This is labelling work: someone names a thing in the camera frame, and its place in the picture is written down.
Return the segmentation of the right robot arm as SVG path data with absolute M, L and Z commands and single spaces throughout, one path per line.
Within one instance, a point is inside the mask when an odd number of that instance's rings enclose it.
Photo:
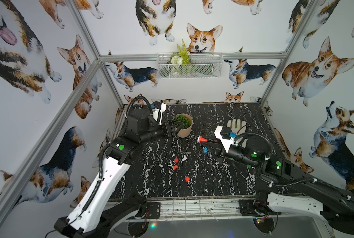
M 255 132 L 235 135 L 218 133 L 215 138 L 198 137 L 198 143 L 219 162 L 240 163 L 255 169 L 256 177 L 269 187 L 292 188 L 304 197 L 259 192 L 254 203 L 264 215 L 288 212 L 318 218 L 331 228 L 354 235 L 354 190 L 348 191 L 318 179 L 290 161 L 273 155 L 272 143 Z

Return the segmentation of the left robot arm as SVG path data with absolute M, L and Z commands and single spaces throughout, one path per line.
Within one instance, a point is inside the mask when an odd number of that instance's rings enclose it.
M 98 174 L 77 207 L 67 217 L 57 220 L 54 230 L 68 238 L 106 238 L 120 223 L 130 217 L 142 218 L 147 199 L 137 193 L 106 210 L 105 206 L 123 175 L 135 160 L 135 152 L 143 144 L 162 138 L 173 138 L 179 130 L 173 121 L 162 122 L 166 104 L 149 103 L 133 109 L 128 105 L 123 128 L 99 154 Z

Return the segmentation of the beige plant pot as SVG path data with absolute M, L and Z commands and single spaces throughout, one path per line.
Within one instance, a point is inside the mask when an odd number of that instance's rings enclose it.
M 189 128 L 184 129 L 184 130 L 181 130 L 179 133 L 176 133 L 177 136 L 180 137 L 180 138 L 186 138 L 186 137 L 188 137 L 188 136 L 190 135 L 190 133 L 191 133 L 192 126 L 193 126 L 193 119 L 192 119 L 192 117 L 191 117 L 190 115 L 188 115 L 188 114 L 183 114 L 183 115 L 186 115 L 186 116 L 188 116 L 188 117 L 190 118 L 190 120 L 191 120 L 191 122 L 192 122 L 192 125 L 191 125 Z

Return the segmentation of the green fern with flower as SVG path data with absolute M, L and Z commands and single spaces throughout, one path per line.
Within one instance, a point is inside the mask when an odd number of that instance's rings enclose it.
M 168 64 L 171 65 L 171 75 L 173 77 L 187 75 L 189 73 L 190 67 L 188 65 L 191 64 L 191 58 L 184 40 L 182 40 L 181 45 L 177 44 L 177 52 L 172 54 Z

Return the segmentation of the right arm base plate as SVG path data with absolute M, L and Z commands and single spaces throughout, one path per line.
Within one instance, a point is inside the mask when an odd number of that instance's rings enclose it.
M 255 199 L 239 200 L 240 213 L 243 216 L 265 217 L 268 215 L 281 215 L 281 212 L 275 212 L 268 207 L 267 201 Z

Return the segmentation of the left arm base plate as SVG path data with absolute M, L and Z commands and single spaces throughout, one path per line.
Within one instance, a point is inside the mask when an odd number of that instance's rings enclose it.
M 160 202 L 146 202 L 142 205 L 141 218 L 142 219 L 159 219 L 161 214 Z

